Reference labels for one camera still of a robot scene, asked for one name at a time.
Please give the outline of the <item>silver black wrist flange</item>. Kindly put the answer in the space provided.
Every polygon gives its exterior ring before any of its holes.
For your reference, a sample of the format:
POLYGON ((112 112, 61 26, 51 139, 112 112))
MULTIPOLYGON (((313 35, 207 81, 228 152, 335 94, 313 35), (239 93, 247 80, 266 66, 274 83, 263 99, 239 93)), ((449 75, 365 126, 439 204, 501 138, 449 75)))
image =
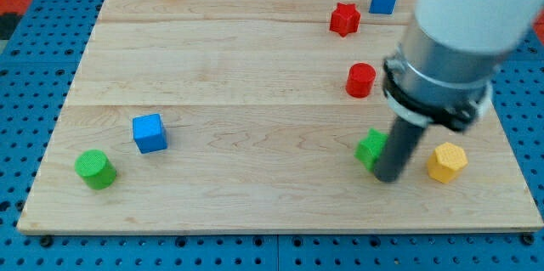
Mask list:
POLYGON ((409 123, 463 132, 489 109, 490 81, 500 61, 500 54, 461 51, 438 42, 412 21, 395 52, 383 61, 382 90, 391 109, 409 123))

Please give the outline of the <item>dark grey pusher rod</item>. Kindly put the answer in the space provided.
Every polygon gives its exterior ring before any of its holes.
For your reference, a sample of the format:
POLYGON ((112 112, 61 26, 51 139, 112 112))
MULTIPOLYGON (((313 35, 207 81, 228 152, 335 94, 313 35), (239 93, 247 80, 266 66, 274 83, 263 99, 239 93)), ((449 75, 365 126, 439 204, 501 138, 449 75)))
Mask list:
POLYGON ((425 131, 425 127, 419 127, 397 116, 373 168, 375 177, 384 183, 397 181, 425 131))

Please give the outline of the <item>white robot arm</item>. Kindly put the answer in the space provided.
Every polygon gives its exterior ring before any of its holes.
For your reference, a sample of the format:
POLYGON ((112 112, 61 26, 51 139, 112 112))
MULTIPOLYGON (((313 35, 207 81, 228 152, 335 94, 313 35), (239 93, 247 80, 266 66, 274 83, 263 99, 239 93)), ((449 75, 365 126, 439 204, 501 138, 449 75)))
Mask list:
POLYGON ((382 90, 396 114, 375 177, 396 181, 426 128, 463 132, 491 104, 491 79, 539 14, 543 0, 416 0, 382 90))

